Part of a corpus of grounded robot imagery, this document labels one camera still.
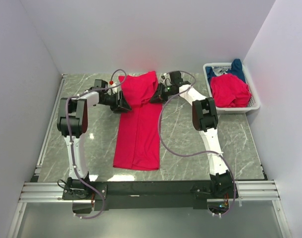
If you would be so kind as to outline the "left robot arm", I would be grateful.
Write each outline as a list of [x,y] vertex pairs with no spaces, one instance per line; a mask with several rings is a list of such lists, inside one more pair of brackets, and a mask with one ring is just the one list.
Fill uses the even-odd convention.
[[96,105],[109,106],[116,114],[132,110],[121,90],[120,83],[108,84],[96,79],[94,86],[70,98],[61,98],[57,129],[64,137],[69,160],[69,177],[64,195],[86,199],[94,193],[90,186],[89,170],[85,161],[85,137],[88,129],[88,109]]

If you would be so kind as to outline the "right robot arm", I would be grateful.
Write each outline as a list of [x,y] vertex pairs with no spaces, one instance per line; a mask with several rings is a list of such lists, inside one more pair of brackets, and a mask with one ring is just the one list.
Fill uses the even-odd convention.
[[[157,121],[157,132],[161,144],[171,154],[178,157],[193,157],[201,154],[207,154],[209,162],[209,175],[211,179],[210,192],[216,198],[224,197],[229,194],[229,190],[233,191],[233,198],[236,198],[235,176],[223,157],[223,152],[218,139],[218,115],[215,101],[212,97],[206,97],[199,93],[194,85],[196,78],[186,71],[170,71],[163,75],[163,79],[169,76],[170,85],[165,82],[158,84],[158,87],[150,99],[150,103],[162,103],[163,109],[159,114]],[[196,131],[199,132],[204,143],[205,150],[195,152],[193,154],[179,154],[169,149],[161,137],[161,120],[164,108],[172,99],[180,97],[192,106],[192,124]]]

